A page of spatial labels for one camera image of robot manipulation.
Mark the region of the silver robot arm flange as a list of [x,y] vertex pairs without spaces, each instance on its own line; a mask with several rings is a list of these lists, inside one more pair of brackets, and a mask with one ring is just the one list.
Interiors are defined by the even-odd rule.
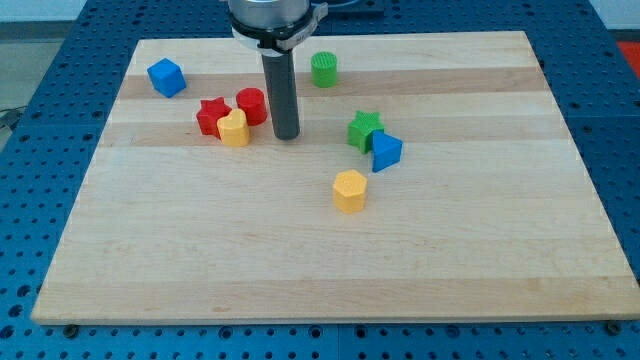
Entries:
[[232,34],[243,46],[277,57],[309,38],[329,4],[310,0],[229,0]]

